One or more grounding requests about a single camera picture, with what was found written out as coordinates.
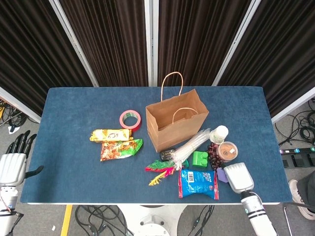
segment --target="round container with lid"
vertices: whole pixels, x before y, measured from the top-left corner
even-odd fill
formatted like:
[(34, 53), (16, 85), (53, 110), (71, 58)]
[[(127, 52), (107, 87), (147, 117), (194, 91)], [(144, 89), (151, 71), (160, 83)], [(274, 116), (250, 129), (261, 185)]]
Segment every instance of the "round container with lid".
[(223, 162), (228, 162), (237, 157), (238, 149), (232, 142), (223, 142), (219, 145), (217, 152)]

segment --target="snack bag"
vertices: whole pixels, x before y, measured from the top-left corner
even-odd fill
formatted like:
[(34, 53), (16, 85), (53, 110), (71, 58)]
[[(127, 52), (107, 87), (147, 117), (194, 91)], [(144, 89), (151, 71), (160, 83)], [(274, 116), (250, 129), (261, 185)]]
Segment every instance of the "snack bag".
[(134, 156), (139, 151), (142, 144), (142, 139), (129, 140), (125, 142), (102, 143), (100, 161)]
[(90, 141), (111, 142), (132, 140), (130, 129), (96, 129), (90, 136)]
[(217, 175), (214, 171), (179, 171), (179, 198), (193, 193), (203, 193), (214, 200), (219, 199)]

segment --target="person's foot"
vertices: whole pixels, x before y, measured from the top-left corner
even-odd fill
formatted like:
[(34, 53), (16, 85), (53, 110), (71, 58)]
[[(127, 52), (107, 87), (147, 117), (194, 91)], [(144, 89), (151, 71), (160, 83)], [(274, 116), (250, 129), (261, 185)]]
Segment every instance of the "person's foot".
[[(300, 196), (299, 191), (297, 190), (297, 180), (292, 179), (289, 181), (289, 187), (292, 194), (292, 199), (296, 203), (305, 204)], [(308, 220), (315, 220), (315, 214), (311, 213), (307, 208), (298, 206), (301, 214)]]

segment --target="green block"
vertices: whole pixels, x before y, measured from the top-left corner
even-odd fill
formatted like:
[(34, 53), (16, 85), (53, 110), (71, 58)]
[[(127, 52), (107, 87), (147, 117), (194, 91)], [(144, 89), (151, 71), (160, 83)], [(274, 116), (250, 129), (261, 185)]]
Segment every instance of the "green block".
[(194, 151), (192, 156), (192, 165), (206, 168), (208, 165), (208, 153), (204, 151)]

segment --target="black curtain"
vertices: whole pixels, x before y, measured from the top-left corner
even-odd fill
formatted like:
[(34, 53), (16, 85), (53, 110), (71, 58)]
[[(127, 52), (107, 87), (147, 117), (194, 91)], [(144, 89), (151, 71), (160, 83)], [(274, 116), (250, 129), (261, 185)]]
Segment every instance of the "black curtain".
[(0, 31), (0, 86), (37, 114), (49, 88), (92, 86), (47, 0), (1, 0)]
[(182, 72), (185, 85), (211, 85), (250, 2), (160, 0), (158, 85), (172, 71)]
[(61, 0), (100, 86), (147, 86), (143, 0)]
[(219, 85), (262, 86), (272, 116), (315, 86), (315, 1), (263, 0)]

